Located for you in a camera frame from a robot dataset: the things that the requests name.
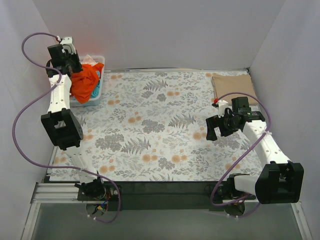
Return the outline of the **orange t shirt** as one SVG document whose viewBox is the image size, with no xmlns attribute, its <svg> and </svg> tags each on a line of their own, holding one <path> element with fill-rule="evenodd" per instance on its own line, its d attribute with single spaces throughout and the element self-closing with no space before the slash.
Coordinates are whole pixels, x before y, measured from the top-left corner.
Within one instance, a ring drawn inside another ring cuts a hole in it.
<svg viewBox="0 0 320 240">
<path fill-rule="evenodd" d="M 70 93 L 80 104 L 85 104 L 91 99 L 91 93 L 99 81 L 96 71 L 102 76 L 104 66 L 101 62 L 93 66 L 83 64 L 81 72 L 72 74 Z"/>
</svg>

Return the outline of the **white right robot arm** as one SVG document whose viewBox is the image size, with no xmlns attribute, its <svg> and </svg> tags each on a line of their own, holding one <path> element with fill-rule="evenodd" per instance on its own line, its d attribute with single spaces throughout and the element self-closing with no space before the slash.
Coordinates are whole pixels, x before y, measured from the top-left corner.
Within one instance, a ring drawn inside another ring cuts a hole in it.
<svg viewBox="0 0 320 240">
<path fill-rule="evenodd" d="M 214 187 L 214 196 L 220 190 L 222 195 L 238 201 L 245 196 L 255 196 L 261 204 L 298 202 L 304 168 L 282 152 L 269 132 L 263 114 L 251 109 L 246 96 L 233 98 L 231 103 L 216 99 L 213 106 L 218 109 L 218 114 L 206 119 L 206 139 L 218 139 L 216 128 L 222 137 L 241 131 L 251 143 L 249 150 L 256 152 L 262 166 L 259 176 L 247 173 L 224 176 Z"/>
</svg>

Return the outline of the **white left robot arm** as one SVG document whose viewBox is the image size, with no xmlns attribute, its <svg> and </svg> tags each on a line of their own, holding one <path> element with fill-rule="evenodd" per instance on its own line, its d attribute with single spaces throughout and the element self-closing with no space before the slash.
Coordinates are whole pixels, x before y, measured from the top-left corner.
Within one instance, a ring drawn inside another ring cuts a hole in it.
<svg viewBox="0 0 320 240">
<path fill-rule="evenodd" d="M 66 153 L 71 166 L 77 170 L 79 183 L 75 186 L 85 196 L 101 200 L 106 196 L 106 187 L 83 152 L 83 129 L 70 109 L 71 76 L 82 71 L 78 53 L 71 43 L 58 43 L 47 49 L 51 59 L 46 64 L 46 73 L 54 89 L 50 93 L 47 113 L 41 116 L 41 123 L 53 145 Z"/>
</svg>

